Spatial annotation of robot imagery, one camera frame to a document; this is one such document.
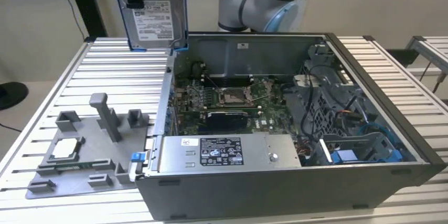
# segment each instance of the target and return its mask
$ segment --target metal table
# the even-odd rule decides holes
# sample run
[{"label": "metal table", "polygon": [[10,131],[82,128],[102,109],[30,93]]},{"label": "metal table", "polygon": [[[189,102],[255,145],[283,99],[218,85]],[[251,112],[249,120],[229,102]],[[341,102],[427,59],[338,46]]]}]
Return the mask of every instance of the metal table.
[{"label": "metal table", "polygon": [[415,36],[407,49],[415,49],[445,73],[448,73],[448,37]]},{"label": "metal table", "polygon": [[[341,40],[448,162],[446,105],[377,41],[367,41],[363,37],[341,37]],[[165,51],[130,52],[123,38],[101,38],[83,45],[0,163],[0,221],[153,222],[137,189],[35,200],[27,200],[25,195],[35,176],[34,169],[41,164],[57,132],[55,118],[62,110],[77,110],[82,116],[95,115],[95,109],[89,106],[91,93],[107,92],[111,107],[118,113],[142,109],[150,113],[154,123],[166,61]],[[448,169],[422,187],[398,191],[375,209],[197,223],[447,223],[447,172]]]}]

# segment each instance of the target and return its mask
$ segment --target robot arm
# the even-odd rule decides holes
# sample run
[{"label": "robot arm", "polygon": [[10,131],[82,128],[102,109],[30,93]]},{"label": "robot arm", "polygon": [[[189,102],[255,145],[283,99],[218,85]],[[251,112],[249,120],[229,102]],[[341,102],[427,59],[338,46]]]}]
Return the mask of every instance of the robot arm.
[{"label": "robot arm", "polygon": [[219,27],[225,31],[289,31],[298,12],[295,0],[219,0]]},{"label": "robot arm", "polygon": [[[225,31],[289,31],[295,0],[219,0]],[[187,0],[119,0],[133,50],[189,48]]]}]

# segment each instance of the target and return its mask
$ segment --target black cable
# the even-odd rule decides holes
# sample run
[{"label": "black cable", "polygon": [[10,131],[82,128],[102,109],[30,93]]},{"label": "black cable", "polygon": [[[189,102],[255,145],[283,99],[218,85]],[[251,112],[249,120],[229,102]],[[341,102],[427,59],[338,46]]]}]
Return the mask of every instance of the black cable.
[{"label": "black cable", "polygon": [[355,95],[353,97],[353,99],[350,100],[349,104],[346,105],[345,110],[350,110],[350,107],[353,106],[353,104],[357,101],[357,99],[358,99],[358,96]]},{"label": "black cable", "polygon": [[422,74],[422,76],[421,76],[421,80],[419,80],[419,81],[423,80],[423,77],[426,76],[426,73],[427,73],[427,71],[429,71],[430,66],[431,66],[431,62],[429,63],[429,66],[427,66],[426,70],[423,71],[423,74]]},{"label": "black cable", "polygon": [[14,127],[10,127],[10,126],[6,126],[6,125],[3,125],[3,124],[0,124],[0,126],[2,126],[2,127],[5,127],[5,128],[7,128],[7,129],[10,129],[10,130],[14,130],[14,131],[22,132],[22,130],[18,130],[17,128],[14,128]]},{"label": "black cable", "polygon": [[83,35],[83,41],[85,41],[85,40],[86,40],[86,35],[85,35],[85,33],[83,33],[83,29],[82,29],[82,27],[79,26],[78,18],[77,18],[77,15],[75,15],[75,9],[74,9],[74,5],[73,5],[73,3],[71,3],[71,0],[67,0],[67,2],[69,2],[69,4],[70,4],[70,7],[71,7],[71,9],[73,9],[73,14],[74,14],[74,18],[75,18],[75,23],[77,23],[77,26],[78,26],[79,32],[81,32],[81,33],[82,33],[82,35]]},{"label": "black cable", "polygon": [[311,81],[310,72],[309,72],[307,76],[309,76],[309,79],[310,79],[310,95],[309,95],[309,101],[307,101],[306,113],[303,114],[302,121],[301,121],[301,130],[302,130],[303,134],[306,134],[306,136],[309,137],[309,139],[310,139],[311,141],[318,142],[318,141],[315,140],[315,137],[313,136],[313,134],[310,134],[310,133],[305,130],[305,123],[306,123],[307,115],[310,114],[311,106],[313,106],[313,103],[314,103],[314,82]]}]

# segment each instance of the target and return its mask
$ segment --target blue latch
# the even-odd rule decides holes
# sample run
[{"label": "blue latch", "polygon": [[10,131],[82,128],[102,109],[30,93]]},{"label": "blue latch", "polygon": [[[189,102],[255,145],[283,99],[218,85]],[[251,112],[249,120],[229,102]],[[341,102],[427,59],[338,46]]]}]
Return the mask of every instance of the blue latch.
[{"label": "blue latch", "polygon": [[134,163],[143,163],[147,159],[147,154],[146,153],[141,153],[141,152],[135,152],[131,155],[131,162]]},{"label": "blue latch", "polygon": [[394,150],[391,156],[386,159],[386,162],[395,163],[403,161],[403,155],[399,150]]}]

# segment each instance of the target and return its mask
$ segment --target hard drive label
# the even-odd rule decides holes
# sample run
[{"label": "hard drive label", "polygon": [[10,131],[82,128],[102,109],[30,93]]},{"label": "hard drive label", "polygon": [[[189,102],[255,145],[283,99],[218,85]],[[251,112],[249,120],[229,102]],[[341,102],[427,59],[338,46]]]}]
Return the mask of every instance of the hard drive label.
[{"label": "hard drive label", "polygon": [[202,165],[245,165],[239,137],[202,138]]},{"label": "hard drive label", "polygon": [[134,10],[139,40],[173,40],[174,22],[170,1],[146,1],[146,8]]}]

